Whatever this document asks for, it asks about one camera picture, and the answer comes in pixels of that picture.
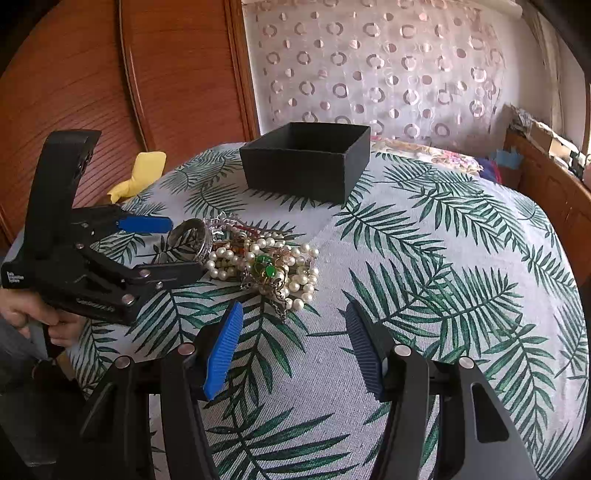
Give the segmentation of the person's left hand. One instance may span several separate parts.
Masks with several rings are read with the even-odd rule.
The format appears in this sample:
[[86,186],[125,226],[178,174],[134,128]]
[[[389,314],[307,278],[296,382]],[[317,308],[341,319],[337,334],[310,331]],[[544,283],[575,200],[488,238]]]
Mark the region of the person's left hand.
[[47,305],[38,293],[30,290],[2,288],[1,316],[26,338],[30,337],[32,320],[46,325],[51,343],[61,347],[75,345],[86,323],[82,316]]

